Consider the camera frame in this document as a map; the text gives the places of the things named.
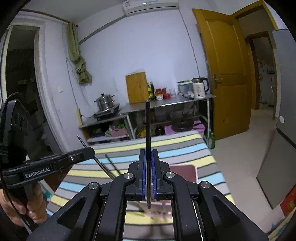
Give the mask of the person's left hand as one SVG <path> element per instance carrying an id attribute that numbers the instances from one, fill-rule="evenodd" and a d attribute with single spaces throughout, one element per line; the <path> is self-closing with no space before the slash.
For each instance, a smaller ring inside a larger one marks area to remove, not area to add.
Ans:
<path id="1" fill-rule="evenodd" d="M 8 218 L 18 226 L 23 226 L 20 216 L 17 214 L 16 210 L 22 214 L 27 215 L 34 223 L 40 224 L 46 221 L 47 212 L 46 207 L 47 203 L 44 200 L 43 193 L 39 183 L 36 183 L 32 186 L 33 196 L 29 198 L 29 201 L 26 205 L 23 205 L 17 198 L 9 194 L 9 197 L 5 194 L 4 190 L 1 189 L 1 207 L 4 210 Z"/>

